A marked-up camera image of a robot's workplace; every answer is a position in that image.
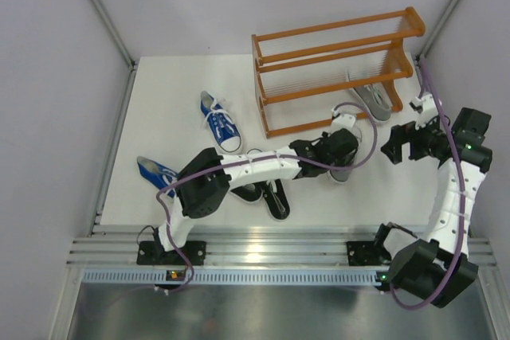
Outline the grey sneaker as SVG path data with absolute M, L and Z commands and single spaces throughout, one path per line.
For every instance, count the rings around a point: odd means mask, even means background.
M 373 84 L 361 85 L 349 89 L 367 109 L 367 114 L 378 123 L 385 123 L 391 117 L 391 106 L 386 102 L 382 92 Z
M 363 141 L 363 133 L 357 125 L 354 125 L 351 129 L 351 133 L 356 137 L 358 142 L 358 147 L 361 146 Z M 347 156 L 347 162 L 343 164 L 343 167 L 352 166 L 355 164 L 355 161 L 358 157 L 359 150 L 356 150 L 353 154 L 349 154 Z M 344 184 L 347 182 L 351 175 L 351 170 L 329 170 L 328 177 L 337 184 Z

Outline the blue sneaker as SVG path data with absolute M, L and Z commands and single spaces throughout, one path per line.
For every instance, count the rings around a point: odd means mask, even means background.
M 221 102 L 210 93 L 200 93 L 200 111 L 203 123 L 210 130 L 216 146 L 226 154 L 241 152 L 243 141 L 237 125 Z
M 140 175 L 149 181 L 157 190 L 169 186 L 177 180 L 178 173 L 149 158 L 138 156 L 136 159 Z

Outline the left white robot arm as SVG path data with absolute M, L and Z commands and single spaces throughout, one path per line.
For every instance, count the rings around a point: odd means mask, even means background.
M 324 133 L 313 141 L 296 140 L 279 150 L 255 154 L 226 155 L 206 148 L 156 194 L 165 221 L 155 234 L 155 257 L 163 264 L 175 264 L 196 221 L 214 213 L 232 189 L 346 170 L 358 148 L 357 138 L 346 128 Z

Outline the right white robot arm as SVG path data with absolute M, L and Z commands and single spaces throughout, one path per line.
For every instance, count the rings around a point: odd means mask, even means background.
M 390 265 L 383 285 L 447 306 L 477 278 L 478 267 L 469 261 L 467 245 L 470 218 L 477 191 L 492 163 L 492 150 L 484 147 L 491 116 L 462 108 L 452 127 L 441 129 L 435 117 L 424 127 L 415 122 L 396 125 L 381 151 L 394 164 L 402 161 L 402 147 L 410 146 L 411 160 L 439 161 L 437 194 L 425 232 L 388 223 L 380 225 L 372 254 Z

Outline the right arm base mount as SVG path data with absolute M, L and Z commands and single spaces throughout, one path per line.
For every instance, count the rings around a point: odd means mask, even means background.
M 383 266 L 390 263 L 386 250 L 370 240 L 353 240 L 346 243 L 347 261 L 351 267 Z

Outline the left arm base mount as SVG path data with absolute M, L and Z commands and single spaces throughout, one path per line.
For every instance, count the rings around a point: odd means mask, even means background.
M 193 266 L 202 266 L 206 258 L 206 242 L 189 240 L 180 249 Z M 186 261 L 176 250 L 166 252 L 161 244 L 155 241 L 139 243 L 136 263 L 143 266 L 184 266 Z

